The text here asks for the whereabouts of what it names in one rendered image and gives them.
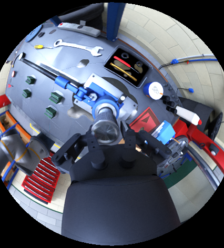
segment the blue box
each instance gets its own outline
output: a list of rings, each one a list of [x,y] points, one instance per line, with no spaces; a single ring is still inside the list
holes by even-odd
[[[171,124],[164,120],[151,135],[163,144],[166,144],[171,138],[175,137],[175,134]]]

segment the dark green cube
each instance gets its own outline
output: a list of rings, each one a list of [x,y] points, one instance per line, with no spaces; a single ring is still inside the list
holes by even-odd
[[[51,107],[46,108],[46,112],[44,113],[49,119],[52,119],[55,117],[57,111],[54,110]]]
[[[23,90],[23,96],[24,96],[25,98],[28,98],[28,97],[31,96],[31,92],[30,92],[28,89],[24,89],[24,90]]]
[[[29,85],[32,85],[34,84],[34,82],[35,82],[35,78],[31,76],[27,77],[26,83],[28,83]]]
[[[51,101],[54,102],[55,104],[58,104],[58,103],[61,102],[62,96],[59,95],[59,94],[56,93],[56,92],[53,92],[53,93],[51,93],[51,96],[50,96],[49,100],[51,100]]]

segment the tool tray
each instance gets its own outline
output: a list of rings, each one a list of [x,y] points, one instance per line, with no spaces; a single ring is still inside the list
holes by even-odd
[[[127,53],[129,56],[128,58],[124,58],[125,55],[122,56],[123,53]],[[124,65],[123,63],[119,62],[118,60],[116,60],[114,58],[114,56],[122,59],[123,61],[125,61],[126,63],[130,64],[131,67],[135,70],[139,69],[141,73],[137,73],[136,71],[134,71],[133,69],[127,67],[126,65]],[[145,60],[142,59],[140,60],[139,58],[136,58],[135,56],[132,55],[132,53],[128,52],[128,51],[124,51],[121,48],[118,48],[113,54],[112,56],[109,58],[109,60],[105,63],[104,67],[106,69],[108,69],[109,71],[115,73],[116,75],[120,76],[121,78],[123,78],[124,80],[128,81],[130,84],[132,84],[133,86],[135,86],[136,88],[139,88],[141,85],[141,81],[144,78],[145,74],[148,71],[148,66],[145,65]],[[137,62],[141,62],[141,67],[138,67],[136,65]],[[135,77],[137,79],[137,81],[134,81],[132,78],[130,78],[129,76],[127,76],[124,72],[117,70],[115,67],[113,67],[110,63],[113,63],[114,65],[117,65],[118,67],[121,68],[121,66],[123,66],[124,71],[126,71],[127,73],[131,73],[131,76]]]

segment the gray power strip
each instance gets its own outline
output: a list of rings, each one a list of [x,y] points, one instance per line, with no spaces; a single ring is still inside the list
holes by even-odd
[[[85,26],[85,21],[80,21],[80,25],[74,23],[60,23],[58,28],[79,32],[93,37],[98,37],[101,33],[98,29]]]

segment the beige tile floor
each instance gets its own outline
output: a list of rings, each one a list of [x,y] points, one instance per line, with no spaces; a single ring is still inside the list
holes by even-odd
[[[107,26],[107,5],[108,3],[105,3],[103,12],[105,28]],[[161,12],[139,5],[126,4],[119,33],[138,43],[158,60],[159,65],[170,63],[174,58],[212,53],[208,46],[185,25]],[[0,72],[0,95],[5,93],[10,66],[10,64],[4,64]],[[178,87],[192,87],[195,90],[194,94],[181,90],[183,97],[215,108],[216,114],[222,111],[224,121],[224,72],[218,62],[178,64],[165,67],[165,70]],[[6,109],[6,107],[0,109],[0,113]],[[224,148],[224,123],[221,125],[216,141]],[[199,152],[214,169],[216,165],[208,158],[208,155],[203,151]],[[24,177],[25,174],[19,171],[12,183],[21,192],[23,192],[21,184]],[[61,174],[53,201],[47,205],[48,208],[63,212],[69,185],[70,176]],[[198,167],[171,187],[169,192],[181,222],[196,214],[214,193]],[[34,198],[31,199],[45,206]]]

